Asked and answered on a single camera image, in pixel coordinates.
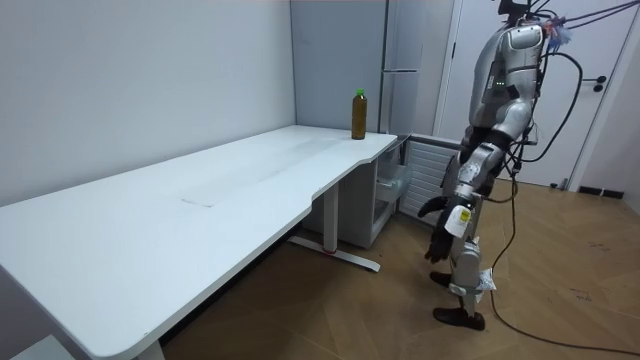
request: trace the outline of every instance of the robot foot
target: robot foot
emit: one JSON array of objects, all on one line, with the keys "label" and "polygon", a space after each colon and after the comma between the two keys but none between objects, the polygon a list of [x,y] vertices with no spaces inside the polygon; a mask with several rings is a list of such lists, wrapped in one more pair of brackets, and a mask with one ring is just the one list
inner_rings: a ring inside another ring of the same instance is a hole
[{"label": "robot foot", "polygon": [[451,274],[445,274],[445,273],[441,273],[438,271],[432,271],[429,274],[429,277],[431,278],[431,280],[433,280],[434,283],[444,287],[444,288],[449,288],[449,283],[451,283]]},{"label": "robot foot", "polygon": [[463,308],[435,308],[433,309],[433,317],[441,323],[451,326],[461,326],[478,331],[483,331],[485,328],[482,314],[476,312],[473,316],[469,316]]}]

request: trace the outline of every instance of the brown liquid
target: brown liquid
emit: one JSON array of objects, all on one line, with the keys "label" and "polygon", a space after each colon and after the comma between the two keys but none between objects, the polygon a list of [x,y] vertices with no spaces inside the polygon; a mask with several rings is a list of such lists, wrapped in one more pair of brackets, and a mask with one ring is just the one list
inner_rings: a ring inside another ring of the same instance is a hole
[{"label": "brown liquid", "polygon": [[351,138],[364,139],[367,130],[367,98],[364,95],[356,95],[353,98],[353,113],[351,116]]}]

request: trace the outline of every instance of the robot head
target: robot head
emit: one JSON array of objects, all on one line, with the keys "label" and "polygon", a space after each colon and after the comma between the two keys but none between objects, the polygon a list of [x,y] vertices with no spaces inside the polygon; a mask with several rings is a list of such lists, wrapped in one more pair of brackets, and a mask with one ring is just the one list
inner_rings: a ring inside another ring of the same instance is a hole
[{"label": "robot head", "polygon": [[515,26],[516,21],[528,14],[531,10],[531,0],[526,0],[526,4],[516,4],[513,0],[500,0],[500,6],[498,7],[498,14],[509,15],[507,23],[510,26]]}]

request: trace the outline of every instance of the refrigerator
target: refrigerator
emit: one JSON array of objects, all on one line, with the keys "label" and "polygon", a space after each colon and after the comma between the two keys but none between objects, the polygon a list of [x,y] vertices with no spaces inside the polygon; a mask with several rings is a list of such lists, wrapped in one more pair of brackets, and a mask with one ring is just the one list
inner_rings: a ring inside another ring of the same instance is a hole
[{"label": "refrigerator", "polygon": [[[409,188],[400,149],[413,132],[427,0],[291,0],[298,125],[351,129],[364,88],[367,131],[398,136],[393,151],[341,180],[338,238],[369,248]],[[314,201],[304,227],[322,231]]]},{"label": "refrigerator", "polygon": [[357,88],[367,131],[413,132],[426,0],[292,0],[297,124],[351,129]]}]

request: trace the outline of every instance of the wooden floor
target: wooden floor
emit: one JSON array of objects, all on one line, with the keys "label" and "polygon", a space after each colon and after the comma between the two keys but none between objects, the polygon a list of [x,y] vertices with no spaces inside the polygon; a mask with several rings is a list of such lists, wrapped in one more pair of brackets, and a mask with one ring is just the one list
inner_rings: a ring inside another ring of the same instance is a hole
[{"label": "wooden floor", "polygon": [[[506,197],[500,184],[494,197]],[[540,336],[640,351],[640,217],[623,202],[521,185],[518,235],[496,269],[497,306]],[[487,204],[479,226],[484,266],[511,235],[510,206]],[[431,317],[456,299],[431,283],[430,232],[393,218],[374,247],[373,274],[291,244],[274,254],[164,348],[178,359],[631,359],[573,350],[509,330],[480,304],[484,332]]]}]

